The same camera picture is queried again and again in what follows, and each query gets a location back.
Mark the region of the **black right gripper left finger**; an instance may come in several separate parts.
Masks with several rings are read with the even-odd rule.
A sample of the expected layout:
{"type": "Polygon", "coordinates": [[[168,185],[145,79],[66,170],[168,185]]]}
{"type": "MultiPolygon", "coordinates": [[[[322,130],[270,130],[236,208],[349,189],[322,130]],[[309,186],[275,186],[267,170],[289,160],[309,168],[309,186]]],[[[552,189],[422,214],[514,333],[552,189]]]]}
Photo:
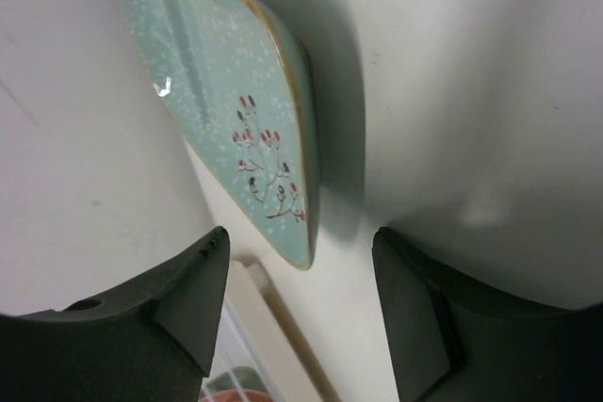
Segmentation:
{"type": "Polygon", "coordinates": [[[217,227],[62,311],[1,317],[4,401],[196,401],[210,374],[230,264],[217,227]]]}

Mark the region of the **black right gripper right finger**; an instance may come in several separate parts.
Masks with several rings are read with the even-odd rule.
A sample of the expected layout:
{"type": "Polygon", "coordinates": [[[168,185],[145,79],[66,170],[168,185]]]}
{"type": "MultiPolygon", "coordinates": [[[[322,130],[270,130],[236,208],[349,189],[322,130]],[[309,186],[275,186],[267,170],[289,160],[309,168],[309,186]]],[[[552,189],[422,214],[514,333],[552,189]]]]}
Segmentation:
{"type": "Polygon", "coordinates": [[[601,304],[513,296],[387,227],[372,260],[399,400],[601,400],[601,304]]]}

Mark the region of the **light blue rectangular plate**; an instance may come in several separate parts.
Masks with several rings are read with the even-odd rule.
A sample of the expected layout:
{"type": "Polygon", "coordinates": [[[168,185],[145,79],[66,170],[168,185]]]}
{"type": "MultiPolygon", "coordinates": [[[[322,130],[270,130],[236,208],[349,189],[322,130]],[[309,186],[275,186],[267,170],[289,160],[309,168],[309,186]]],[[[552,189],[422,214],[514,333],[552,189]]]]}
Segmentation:
{"type": "Polygon", "coordinates": [[[310,65],[260,0],[120,0],[187,145],[289,264],[315,257],[319,158],[310,65]]]}

